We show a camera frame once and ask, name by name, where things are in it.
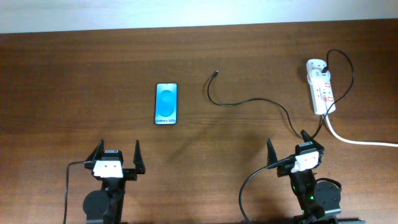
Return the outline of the white power strip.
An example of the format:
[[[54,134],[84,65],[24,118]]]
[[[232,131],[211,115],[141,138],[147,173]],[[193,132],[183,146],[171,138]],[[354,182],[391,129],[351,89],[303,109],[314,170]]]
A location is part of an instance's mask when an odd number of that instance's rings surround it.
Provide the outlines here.
[[[327,112],[333,113],[336,110],[330,81],[314,82],[312,85],[309,84],[309,87],[315,114],[324,115]]]

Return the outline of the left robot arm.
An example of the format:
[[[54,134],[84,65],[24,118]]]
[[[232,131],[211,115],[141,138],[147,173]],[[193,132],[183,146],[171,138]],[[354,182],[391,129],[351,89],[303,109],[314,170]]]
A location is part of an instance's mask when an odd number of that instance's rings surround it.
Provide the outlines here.
[[[134,148],[134,168],[123,167],[120,150],[106,150],[101,140],[85,161],[85,168],[101,182],[101,188],[90,192],[83,201],[87,223],[121,223],[125,186],[146,173],[139,141]]]

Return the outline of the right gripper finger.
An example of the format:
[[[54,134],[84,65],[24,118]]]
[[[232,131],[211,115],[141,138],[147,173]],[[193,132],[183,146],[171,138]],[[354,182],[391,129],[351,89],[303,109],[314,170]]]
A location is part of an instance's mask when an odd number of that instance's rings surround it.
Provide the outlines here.
[[[267,139],[267,165],[274,165],[278,162],[275,149],[272,145],[271,140]]]
[[[304,129],[301,130],[302,139],[304,142],[312,142],[314,145],[319,146],[320,144],[314,140]]]

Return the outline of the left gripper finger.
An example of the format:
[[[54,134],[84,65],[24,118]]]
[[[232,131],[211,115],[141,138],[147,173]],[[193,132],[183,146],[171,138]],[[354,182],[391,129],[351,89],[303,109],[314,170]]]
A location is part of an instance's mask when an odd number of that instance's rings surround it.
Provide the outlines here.
[[[133,163],[135,165],[136,174],[145,174],[146,173],[146,167],[144,165],[144,161],[143,161],[143,158],[142,158],[141,147],[140,147],[139,140],[136,140],[136,145],[135,145],[135,148],[134,148]]]
[[[104,140],[101,139],[98,145],[93,150],[93,152],[87,157],[86,162],[97,160],[101,155],[101,153],[103,152],[103,150],[104,150]]]

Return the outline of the blue screen smartphone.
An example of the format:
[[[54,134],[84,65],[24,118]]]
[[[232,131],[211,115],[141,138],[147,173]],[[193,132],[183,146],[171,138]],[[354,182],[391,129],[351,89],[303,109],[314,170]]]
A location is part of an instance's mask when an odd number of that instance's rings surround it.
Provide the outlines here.
[[[158,83],[155,93],[156,125],[177,124],[178,85],[176,83]]]

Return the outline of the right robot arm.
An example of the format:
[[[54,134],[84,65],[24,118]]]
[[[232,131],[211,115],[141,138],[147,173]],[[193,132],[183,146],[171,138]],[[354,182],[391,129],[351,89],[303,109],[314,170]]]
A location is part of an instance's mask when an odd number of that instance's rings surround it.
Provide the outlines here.
[[[336,223],[341,213],[341,184],[333,179],[315,178],[313,172],[321,163],[325,148],[301,131],[303,143],[296,145],[295,153],[278,160],[271,140],[267,140],[267,168],[277,169],[277,176],[290,178],[301,215],[293,217],[294,223]]]

